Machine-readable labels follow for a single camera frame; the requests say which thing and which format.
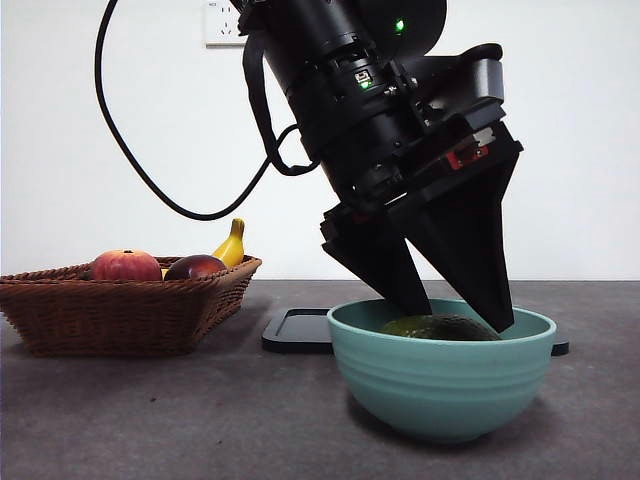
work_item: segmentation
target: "teal bowl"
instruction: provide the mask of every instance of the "teal bowl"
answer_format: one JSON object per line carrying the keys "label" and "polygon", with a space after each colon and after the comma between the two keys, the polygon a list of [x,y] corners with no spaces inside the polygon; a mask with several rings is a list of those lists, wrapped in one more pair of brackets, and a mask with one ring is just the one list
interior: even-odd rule
{"label": "teal bowl", "polygon": [[[462,300],[431,299],[433,313],[483,322]],[[555,323],[520,308],[496,341],[448,341],[378,333],[403,316],[385,300],[332,308],[327,316],[338,369],[355,399],[395,430],[461,443],[514,419],[549,367]]]}

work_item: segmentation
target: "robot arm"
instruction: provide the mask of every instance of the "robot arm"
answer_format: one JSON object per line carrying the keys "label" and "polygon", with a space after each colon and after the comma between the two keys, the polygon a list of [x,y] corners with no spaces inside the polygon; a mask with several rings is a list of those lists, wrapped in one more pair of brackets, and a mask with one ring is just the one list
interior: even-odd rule
{"label": "robot arm", "polygon": [[[289,175],[320,164],[340,200],[321,226],[325,251],[407,314],[431,313],[408,239],[497,331],[511,325],[501,201],[522,146],[501,122],[500,46],[424,56],[445,0],[233,3],[268,157]],[[263,55],[308,167],[277,152]]]}

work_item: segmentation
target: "green avocado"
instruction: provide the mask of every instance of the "green avocado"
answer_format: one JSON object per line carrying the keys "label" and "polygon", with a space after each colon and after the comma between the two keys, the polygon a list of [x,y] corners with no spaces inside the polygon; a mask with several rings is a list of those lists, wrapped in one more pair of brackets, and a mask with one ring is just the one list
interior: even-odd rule
{"label": "green avocado", "polygon": [[380,333],[431,340],[501,340],[495,331],[476,320],[452,314],[401,317],[385,324]]}

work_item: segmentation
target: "white wall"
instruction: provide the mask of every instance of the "white wall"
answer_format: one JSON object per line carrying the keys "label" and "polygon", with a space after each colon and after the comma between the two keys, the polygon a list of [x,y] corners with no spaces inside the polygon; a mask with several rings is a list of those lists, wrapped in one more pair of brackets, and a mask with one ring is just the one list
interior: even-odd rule
{"label": "white wall", "polygon": [[[112,114],[173,198],[218,209],[264,152],[246,100],[241,50],[206,50],[202,0],[122,0],[105,51]],[[111,138],[93,90],[106,0],[2,2],[2,271],[84,262],[112,248],[212,251],[229,220],[164,206]],[[526,148],[505,197],[513,279],[640,279],[640,50],[634,0],[451,0],[434,50],[501,43],[507,124]],[[271,81],[277,130],[293,117]],[[285,158],[300,163],[297,137]],[[237,212],[257,278],[353,278],[322,251],[336,198],[318,170],[270,171]],[[438,278],[418,258],[424,278]]]}

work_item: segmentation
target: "bowl rim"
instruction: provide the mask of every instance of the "bowl rim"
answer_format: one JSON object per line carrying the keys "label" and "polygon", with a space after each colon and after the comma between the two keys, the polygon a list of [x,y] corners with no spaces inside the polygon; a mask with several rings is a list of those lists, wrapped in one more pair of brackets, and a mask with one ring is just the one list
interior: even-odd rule
{"label": "bowl rim", "polygon": [[[431,298],[429,299],[431,300],[438,300],[438,301],[444,301],[444,302],[448,302],[448,303],[464,303],[466,305],[468,305],[470,308],[471,306],[465,302],[464,300],[460,300],[457,298]],[[557,330],[557,325],[556,322],[554,322],[553,320],[551,320],[549,317],[542,315],[541,313],[537,313],[537,312],[533,312],[531,310],[527,310],[524,308],[520,308],[520,307],[512,307],[514,312],[520,312],[520,313],[524,313],[527,315],[532,315],[534,317],[537,317],[539,319],[541,319],[542,321],[544,321],[549,328],[547,330],[545,330],[542,333],[537,333],[536,335],[531,335],[528,337],[520,337],[520,338],[510,338],[510,339],[506,339],[506,340],[439,340],[439,339],[430,339],[430,338],[413,338],[413,337],[401,337],[399,335],[390,335],[387,333],[380,333],[380,332],[374,332],[371,330],[365,330],[363,328],[357,328],[357,327],[353,327],[351,325],[347,325],[346,323],[343,323],[339,320],[337,320],[336,318],[334,318],[334,312],[338,309],[341,308],[346,308],[349,307],[351,305],[355,305],[358,303],[368,303],[368,302],[385,302],[386,300],[384,298],[371,298],[371,299],[367,299],[367,300],[356,300],[353,302],[347,302],[347,303],[343,303],[340,305],[336,305],[335,307],[331,308],[328,312],[327,312],[327,318],[329,319],[329,323],[338,327],[338,328],[342,328],[344,330],[350,331],[352,333],[357,333],[357,334],[366,334],[366,335],[371,335],[373,337],[376,338],[381,338],[381,339],[394,339],[395,341],[400,341],[400,342],[408,342],[408,343],[416,343],[416,344],[429,344],[429,345],[455,345],[455,346],[464,346],[464,345],[468,345],[468,346],[480,346],[480,345],[486,345],[486,346],[492,346],[495,347],[495,345],[513,345],[513,344],[517,344],[517,343],[523,343],[523,342],[531,342],[537,339],[541,339],[544,337],[549,337],[552,336],[556,333]]]}

